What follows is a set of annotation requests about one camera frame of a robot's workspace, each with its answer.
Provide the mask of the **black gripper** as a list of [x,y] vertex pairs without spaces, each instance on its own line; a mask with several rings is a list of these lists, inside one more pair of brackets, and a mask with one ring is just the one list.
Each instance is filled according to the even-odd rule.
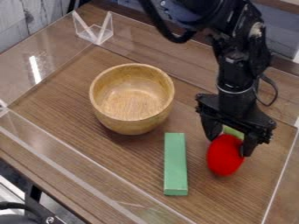
[[220,97],[216,94],[196,94],[195,100],[202,127],[210,141],[219,136],[223,130],[222,125],[227,125],[244,134],[240,146],[242,157],[250,157],[259,144],[270,143],[276,122],[258,105],[251,106],[250,110],[239,115],[220,110]]

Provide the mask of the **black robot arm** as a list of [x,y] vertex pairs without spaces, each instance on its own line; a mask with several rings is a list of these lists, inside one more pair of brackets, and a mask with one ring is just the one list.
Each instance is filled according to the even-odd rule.
[[276,128],[259,109],[259,82],[271,80],[264,71],[272,54],[267,48],[267,27],[250,0],[138,0],[156,30],[174,43],[186,43],[196,32],[210,29],[219,64],[216,94],[196,95],[206,137],[215,140],[228,126],[244,134],[238,154],[248,157],[267,144]]

